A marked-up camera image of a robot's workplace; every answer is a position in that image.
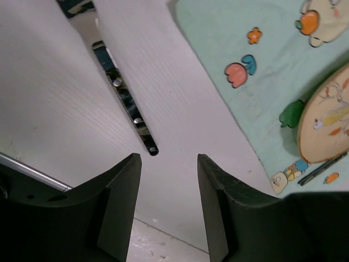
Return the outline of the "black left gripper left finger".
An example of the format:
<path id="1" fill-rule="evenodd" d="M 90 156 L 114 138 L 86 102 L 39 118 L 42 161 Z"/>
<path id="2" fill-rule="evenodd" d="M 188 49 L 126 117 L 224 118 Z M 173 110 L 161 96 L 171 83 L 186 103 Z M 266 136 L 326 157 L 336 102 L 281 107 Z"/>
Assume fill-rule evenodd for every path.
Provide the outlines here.
<path id="1" fill-rule="evenodd" d="M 133 153 L 47 200 L 1 198 L 1 261 L 126 261 L 141 168 Z"/>

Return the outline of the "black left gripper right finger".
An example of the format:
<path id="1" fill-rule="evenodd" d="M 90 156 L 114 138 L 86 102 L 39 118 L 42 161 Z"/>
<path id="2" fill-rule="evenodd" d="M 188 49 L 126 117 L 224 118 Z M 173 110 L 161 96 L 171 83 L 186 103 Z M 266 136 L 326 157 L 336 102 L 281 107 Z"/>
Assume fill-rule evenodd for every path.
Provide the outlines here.
<path id="1" fill-rule="evenodd" d="M 197 173 L 210 261 L 348 261 L 348 193 L 279 199 L 205 154 Z"/>

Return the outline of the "knife with patterned handle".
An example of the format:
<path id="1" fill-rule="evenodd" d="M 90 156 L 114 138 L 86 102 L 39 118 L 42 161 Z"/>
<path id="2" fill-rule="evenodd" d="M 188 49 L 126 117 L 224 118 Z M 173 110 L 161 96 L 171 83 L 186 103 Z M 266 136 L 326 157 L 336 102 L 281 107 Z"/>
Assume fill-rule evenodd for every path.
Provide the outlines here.
<path id="1" fill-rule="evenodd" d="M 304 186 L 305 184 L 309 183 L 311 180 L 313 180 L 315 177 L 317 177 L 318 175 L 320 175 L 321 173 L 323 173 L 325 170 L 327 170 L 328 168 L 330 168 L 331 166 L 333 166 L 334 164 L 336 164 L 338 161 L 342 160 L 344 157 L 346 157 L 348 155 L 348 152 L 344 152 L 341 155 L 326 161 L 325 163 L 323 163 L 321 166 L 319 166 L 317 169 L 313 170 L 310 174 L 306 175 L 305 177 L 303 177 L 298 184 L 300 186 Z"/>

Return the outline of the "round bird pattern plate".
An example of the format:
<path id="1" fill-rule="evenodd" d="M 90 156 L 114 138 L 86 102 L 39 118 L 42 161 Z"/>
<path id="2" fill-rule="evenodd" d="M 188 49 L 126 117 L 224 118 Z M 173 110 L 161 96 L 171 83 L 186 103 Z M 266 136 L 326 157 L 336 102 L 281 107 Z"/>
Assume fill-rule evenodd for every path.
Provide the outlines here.
<path id="1" fill-rule="evenodd" d="M 311 164 L 348 151 L 348 65 L 331 75 L 306 103 L 297 145 L 300 156 Z"/>

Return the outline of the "green cartoon print cloth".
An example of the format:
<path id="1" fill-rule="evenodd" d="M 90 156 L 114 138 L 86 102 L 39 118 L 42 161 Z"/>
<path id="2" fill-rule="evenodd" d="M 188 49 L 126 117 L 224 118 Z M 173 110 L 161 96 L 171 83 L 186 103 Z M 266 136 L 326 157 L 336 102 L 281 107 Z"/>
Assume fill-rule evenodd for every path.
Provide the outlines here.
<path id="1" fill-rule="evenodd" d="M 320 166 L 299 153 L 306 103 L 348 62 L 348 1 L 178 1 L 179 28 L 259 158 L 279 197 L 334 190 L 348 159 Z"/>

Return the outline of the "fork with black handle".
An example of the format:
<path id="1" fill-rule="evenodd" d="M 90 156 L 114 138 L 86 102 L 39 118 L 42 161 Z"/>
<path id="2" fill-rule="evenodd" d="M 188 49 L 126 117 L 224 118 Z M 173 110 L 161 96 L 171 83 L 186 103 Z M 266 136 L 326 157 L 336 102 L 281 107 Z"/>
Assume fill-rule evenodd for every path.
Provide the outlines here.
<path id="1" fill-rule="evenodd" d="M 130 122 L 151 156 L 159 153 L 159 148 L 142 116 L 128 84 L 121 74 L 116 61 L 106 46 L 99 29 L 98 13 L 93 1 L 57 1 L 62 13 L 79 33 L 85 45 L 91 49 L 105 77 L 119 98 Z"/>

